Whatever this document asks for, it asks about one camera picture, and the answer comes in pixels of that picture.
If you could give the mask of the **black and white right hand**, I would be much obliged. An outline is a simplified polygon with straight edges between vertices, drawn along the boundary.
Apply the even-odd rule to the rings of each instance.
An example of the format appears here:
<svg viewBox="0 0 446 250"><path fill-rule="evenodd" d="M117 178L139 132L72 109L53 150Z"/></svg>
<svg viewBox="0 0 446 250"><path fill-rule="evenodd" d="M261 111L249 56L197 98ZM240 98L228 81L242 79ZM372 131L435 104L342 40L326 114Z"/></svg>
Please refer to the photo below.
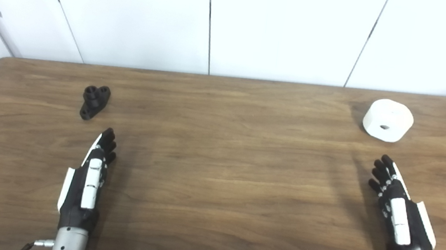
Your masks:
<svg viewBox="0 0 446 250"><path fill-rule="evenodd" d="M419 203L411 200L396 163L387 154L374 161L369 186L388 231L386 250L434 250Z"/></svg>

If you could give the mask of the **black and white left hand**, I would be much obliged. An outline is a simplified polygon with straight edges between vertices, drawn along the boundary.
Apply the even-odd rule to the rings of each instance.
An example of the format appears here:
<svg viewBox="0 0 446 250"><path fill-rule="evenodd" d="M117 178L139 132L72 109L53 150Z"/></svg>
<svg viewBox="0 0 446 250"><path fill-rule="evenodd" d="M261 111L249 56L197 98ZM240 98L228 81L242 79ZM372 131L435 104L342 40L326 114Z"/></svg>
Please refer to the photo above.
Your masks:
<svg viewBox="0 0 446 250"><path fill-rule="evenodd" d="M87 151L80 167L68 168L57 203L58 229L77 227L92 233L99 222L97 203L106 182L109 165L115 160L115 134L107 128Z"/></svg>

